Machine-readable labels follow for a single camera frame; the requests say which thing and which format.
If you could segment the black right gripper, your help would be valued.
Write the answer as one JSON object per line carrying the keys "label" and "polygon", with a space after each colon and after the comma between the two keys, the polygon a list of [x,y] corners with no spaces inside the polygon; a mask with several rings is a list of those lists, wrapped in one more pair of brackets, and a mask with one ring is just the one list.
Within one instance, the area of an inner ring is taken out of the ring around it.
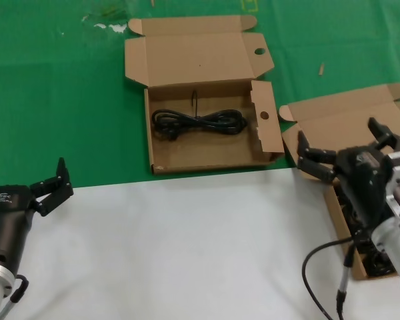
{"label": "black right gripper", "polygon": [[389,170],[381,150],[390,147],[400,151],[400,136],[374,117],[369,118],[368,128],[375,138],[372,143],[338,153],[310,147],[304,132],[299,131],[297,168],[322,182],[333,182],[337,173],[343,192],[364,228],[374,230],[386,216],[385,188]]}

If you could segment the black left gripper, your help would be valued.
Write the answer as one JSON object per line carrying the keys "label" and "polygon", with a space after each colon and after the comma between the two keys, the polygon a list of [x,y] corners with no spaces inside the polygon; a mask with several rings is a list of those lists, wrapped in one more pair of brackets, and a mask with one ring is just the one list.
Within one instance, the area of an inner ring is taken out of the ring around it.
{"label": "black left gripper", "polygon": [[45,217],[73,194],[63,157],[59,158],[52,178],[34,183],[29,188],[23,185],[0,186],[0,266],[18,269],[34,212]]}

